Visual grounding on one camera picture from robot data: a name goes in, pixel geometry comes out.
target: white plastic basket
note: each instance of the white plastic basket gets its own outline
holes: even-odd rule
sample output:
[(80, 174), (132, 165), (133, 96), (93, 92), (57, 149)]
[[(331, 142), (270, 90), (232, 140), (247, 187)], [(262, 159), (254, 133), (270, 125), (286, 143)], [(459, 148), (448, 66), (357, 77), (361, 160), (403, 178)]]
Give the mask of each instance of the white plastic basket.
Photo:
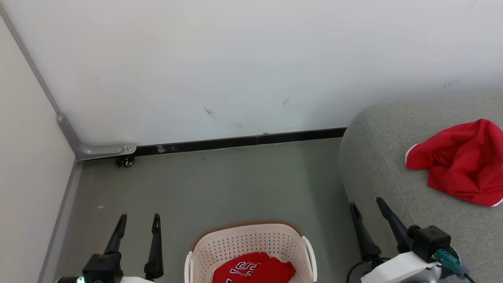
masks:
[(316, 258), (302, 231), (287, 221), (253, 221), (206, 231), (192, 244), (185, 260), (185, 283), (211, 283), (213, 272), (238, 256), (265, 252), (296, 272), (289, 283), (316, 282)]

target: black cable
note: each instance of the black cable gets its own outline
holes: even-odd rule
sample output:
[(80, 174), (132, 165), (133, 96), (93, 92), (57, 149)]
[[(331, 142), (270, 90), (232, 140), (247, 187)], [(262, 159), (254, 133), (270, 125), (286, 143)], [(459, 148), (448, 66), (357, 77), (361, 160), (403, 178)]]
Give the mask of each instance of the black cable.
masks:
[(353, 265), (353, 267), (351, 267), (348, 271), (348, 276), (346, 276), (346, 283), (349, 283), (349, 277), (351, 276), (351, 272), (353, 272), (353, 270), (355, 270), (355, 268), (358, 267), (358, 265), (361, 265), (365, 262), (371, 262), (371, 261), (378, 261), (378, 260), (390, 260), (389, 257), (378, 257), (378, 258), (369, 258), (369, 259), (364, 259), (360, 262), (358, 262), (357, 264)]
[(470, 283), (476, 283), (470, 276), (468, 276), (468, 274), (465, 273), (464, 276), (468, 279), (468, 281), (470, 281)]

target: gray sofa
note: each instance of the gray sofa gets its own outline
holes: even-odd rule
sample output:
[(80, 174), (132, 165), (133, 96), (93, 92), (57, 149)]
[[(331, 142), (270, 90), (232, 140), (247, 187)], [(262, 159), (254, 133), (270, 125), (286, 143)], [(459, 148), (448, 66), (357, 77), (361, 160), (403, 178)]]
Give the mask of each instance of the gray sofa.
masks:
[[(428, 172), (405, 167), (405, 153), (442, 129), (486, 118), (503, 128), (503, 95), (440, 95), (383, 103), (363, 110), (344, 134), (339, 170), (382, 256), (396, 241), (376, 204), (380, 196), (406, 227), (435, 225), (478, 283), (503, 282), (503, 204), (471, 204), (427, 186)], [(444, 281), (462, 282), (455, 276)]]

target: blue connector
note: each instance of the blue connector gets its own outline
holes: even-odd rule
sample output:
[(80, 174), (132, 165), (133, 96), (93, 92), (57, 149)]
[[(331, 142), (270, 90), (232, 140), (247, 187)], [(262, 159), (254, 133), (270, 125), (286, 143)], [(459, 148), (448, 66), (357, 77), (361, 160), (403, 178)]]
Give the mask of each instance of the blue connector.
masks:
[(465, 274), (469, 274), (468, 269), (461, 265), (461, 261), (444, 249), (437, 250), (435, 260), (454, 272), (459, 279), (464, 279)]

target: basket rim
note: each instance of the basket rim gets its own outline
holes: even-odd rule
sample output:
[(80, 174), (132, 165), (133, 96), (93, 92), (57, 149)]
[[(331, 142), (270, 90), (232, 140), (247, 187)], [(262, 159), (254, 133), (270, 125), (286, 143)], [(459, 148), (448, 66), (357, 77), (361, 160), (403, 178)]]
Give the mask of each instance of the basket rim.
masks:
[(223, 226), (219, 226), (219, 227), (210, 228), (210, 229), (202, 232), (192, 243), (192, 245), (190, 247), (190, 251), (194, 252), (194, 249), (196, 248), (199, 241), (204, 236), (209, 235), (211, 233), (222, 231), (222, 230), (227, 230), (227, 229), (231, 229), (231, 228), (252, 226), (252, 225), (262, 225), (262, 224), (283, 224), (283, 225), (286, 225), (286, 226), (293, 228), (299, 234), (299, 236), (301, 238), (304, 237), (304, 233), (302, 232), (302, 230), (297, 225), (293, 224), (290, 221), (279, 220), (279, 219), (243, 221), (243, 222), (236, 222), (236, 223), (231, 223), (231, 224), (227, 224), (227, 225), (223, 225)]

